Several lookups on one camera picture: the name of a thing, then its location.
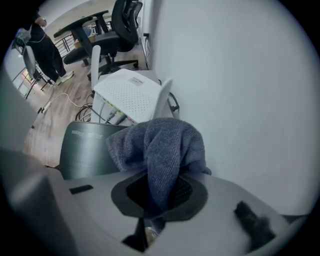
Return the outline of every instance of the black opening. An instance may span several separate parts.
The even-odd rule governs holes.
[[[168,199],[168,210],[188,201],[192,193],[192,186],[178,177]],[[146,174],[128,185],[126,194],[133,202],[145,210],[148,203],[148,175]]]

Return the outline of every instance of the black office chair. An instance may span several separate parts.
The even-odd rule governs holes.
[[[141,7],[142,3],[138,1],[116,0],[111,16],[112,31],[97,35],[93,43],[87,38],[82,28],[85,22],[93,19],[92,16],[81,18],[59,30],[54,34],[55,38],[66,31],[71,31],[82,46],[66,55],[63,62],[71,64],[85,60],[91,57],[92,48],[98,45],[101,47],[101,55],[105,56],[106,59],[106,65],[99,68],[102,75],[115,72],[120,69],[119,66],[126,64],[134,63],[134,67],[137,68],[139,65],[137,59],[115,61],[115,56],[117,52],[129,52],[137,44],[139,40],[137,16]]]

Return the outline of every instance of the white router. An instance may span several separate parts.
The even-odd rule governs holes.
[[[106,102],[136,123],[152,119],[161,90],[156,82],[125,68],[112,73],[94,87]]]

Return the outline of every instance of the chair armrest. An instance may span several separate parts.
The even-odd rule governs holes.
[[[82,28],[83,24],[91,21],[94,17],[92,16],[88,16],[88,17],[84,17],[81,19],[78,19],[77,21],[65,26],[64,28],[61,28],[58,32],[56,32],[53,37],[57,38],[59,36],[61,36],[63,33],[67,32],[67,31],[71,31],[73,32],[73,30],[78,29],[78,28]]]
[[[102,30],[104,31],[104,33],[107,33],[109,31],[106,22],[104,20],[103,15],[107,14],[109,11],[108,10],[104,10],[101,12],[97,12],[95,14],[92,14],[91,16],[96,17],[98,24],[101,26]]]
[[[107,14],[108,12],[109,12],[108,10],[104,10],[104,11],[97,12],[95,14],[91,14],[90,16],[97,17],[97,16],[100,16],[100,15]]]

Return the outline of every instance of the wooden floor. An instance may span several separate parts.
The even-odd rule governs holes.
[[[120,60],[139,60],[139,70],[146,69],[146,59],[141,43],[130,52],[119,52],[115,58]],[[133,65],[122,66],[132,69]],[[90,67],[82,67],[82,61],[65,65],[66,71],[74,71],[74,76],[58,87],[47,85],[42,92],[37,86],[34,88],[32,97],[28,100],[31,106],[38,110],[49,100],[55,99],[61,93],[69,95],[70,99],[77,105],[86,104],[87,97],[92,93],[91,84],[87,79]],[[57,166],[59,164],[61,146],[67,126],[75,120],[79,107],[74,106],[66,95],[61,95],[55,100],[45,114],[38,114],[34,122],[34,129],[30,129],[26,138],[23,151],[44,165]]]

